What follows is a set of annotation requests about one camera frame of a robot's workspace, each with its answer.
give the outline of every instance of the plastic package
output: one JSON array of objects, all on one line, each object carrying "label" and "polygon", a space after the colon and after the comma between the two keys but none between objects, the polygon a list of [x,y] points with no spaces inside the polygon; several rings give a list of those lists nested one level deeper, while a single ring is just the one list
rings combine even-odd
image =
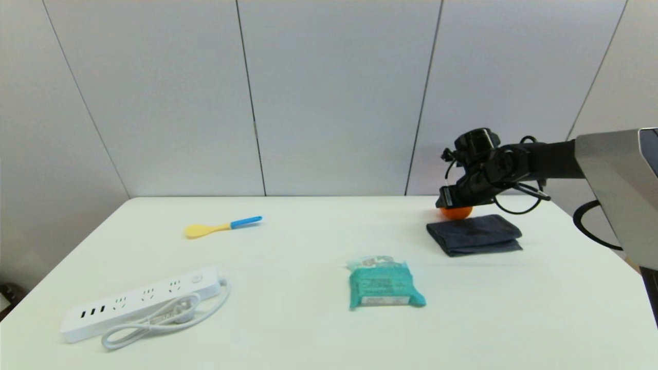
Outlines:
[{"label": "plastic package", "polygon": [[376,255],[347,262],[352,272],[349,307],[360,305],[424,306],[425,297],[413,286],[413,277],[404,262],[393,257]]}]

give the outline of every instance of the folded cloth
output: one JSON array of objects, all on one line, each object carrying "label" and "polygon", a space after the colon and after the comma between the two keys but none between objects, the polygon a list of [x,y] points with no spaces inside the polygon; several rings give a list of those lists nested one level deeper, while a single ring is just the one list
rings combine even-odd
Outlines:
[{"label": "folded cloth", "polygon": [[499,215],[427,224],[427,231],[450,257],[523,249],[519,228]]}]

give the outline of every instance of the white power strip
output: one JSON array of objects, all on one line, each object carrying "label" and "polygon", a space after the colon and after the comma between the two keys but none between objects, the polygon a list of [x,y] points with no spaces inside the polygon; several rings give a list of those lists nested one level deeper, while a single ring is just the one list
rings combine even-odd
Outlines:
[{"label": "white power strip", "polygon": [[66,313],[60,332],[67,342],[75,343],[101,335],[117,325],[142,319],[185,294],[197,293],[205,300],[220,294],[221,290],[217,268],[205,267],[129,292],[77,305]]}]

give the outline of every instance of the orange ball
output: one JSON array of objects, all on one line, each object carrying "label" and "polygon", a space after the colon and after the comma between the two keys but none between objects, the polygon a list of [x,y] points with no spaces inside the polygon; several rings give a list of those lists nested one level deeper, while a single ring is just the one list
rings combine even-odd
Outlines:
[{"label": "orange ball", "polygon": [[473,207],[462,207],[462,208],[451,208],[451,209],[439,208],[439,209],[447,219],[463,220],[467,218],[468,215],[470,215],[470,212],[473,210]]}]

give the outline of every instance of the white table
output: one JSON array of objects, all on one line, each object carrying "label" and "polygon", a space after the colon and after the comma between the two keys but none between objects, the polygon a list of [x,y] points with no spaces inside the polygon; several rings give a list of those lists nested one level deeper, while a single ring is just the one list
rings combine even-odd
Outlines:
[{"label": "white table", "polygon": [[[656,369],[638,273],[552,203],[504,215],[523,251],[450,258],[427,234],[435,197],[138,198],[84,240],[0,326],[13,369]],[[511,209],[532,200],[502,199]],[[499,213],[478,207],[474,215]],[[186,240],[191,223],[264,216]],[[406,259],[424,308],[348,310],[348,259]],[[226,305],[196,327],[106,352],[65,344],[79,303],[218,265]]]}]

